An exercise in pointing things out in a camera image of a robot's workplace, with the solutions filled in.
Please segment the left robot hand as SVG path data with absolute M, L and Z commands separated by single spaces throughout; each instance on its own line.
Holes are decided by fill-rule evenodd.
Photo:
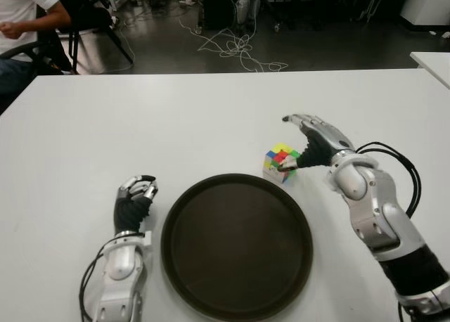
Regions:
M 117 190 L 113 211 L 115 234 L 139 232 L 141 222 L 149 215 L 150 206 L 158 193 L 156 178 L 136 175 L 127 179 Z

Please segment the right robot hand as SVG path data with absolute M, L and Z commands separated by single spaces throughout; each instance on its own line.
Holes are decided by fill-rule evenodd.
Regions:
M 315 166 L 330 166 L 333 158 L 341 152 L 355 153 L 351 141 L 336 127 L 317 116 L 291 114 L 282 117 L 283 122 L 294 124 L 307 137 L 307 147 L 295 160 L 284 159 L 277 167 L 287 172 Z

